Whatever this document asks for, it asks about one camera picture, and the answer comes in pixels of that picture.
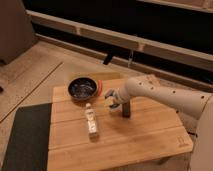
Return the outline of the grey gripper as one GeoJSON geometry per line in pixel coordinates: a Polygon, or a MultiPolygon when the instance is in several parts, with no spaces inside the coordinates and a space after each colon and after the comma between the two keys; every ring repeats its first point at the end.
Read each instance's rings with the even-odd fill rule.
{"type": "Polygon", "coordinates": [[[109,90],[105,94],[105,99],[108,98],[108,97],[112,97],[113,98],[113,105],[110,106],[110,108],[116,108],[122,103],[122,100],[120,99],[120,97],[118,95],[118,92],[116,90],[109,90]]]}

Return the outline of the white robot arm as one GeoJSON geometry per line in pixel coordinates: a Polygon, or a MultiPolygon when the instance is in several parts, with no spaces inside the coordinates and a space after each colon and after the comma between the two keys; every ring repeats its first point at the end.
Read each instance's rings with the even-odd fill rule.
{"type": "Polygon", "coordinates": [[[150,98],[198,119],[190,171],[213,171],[213,93],[158,86],[144,77],[132,77],[105,94],[110,108],[136,97],[150,98]]]}

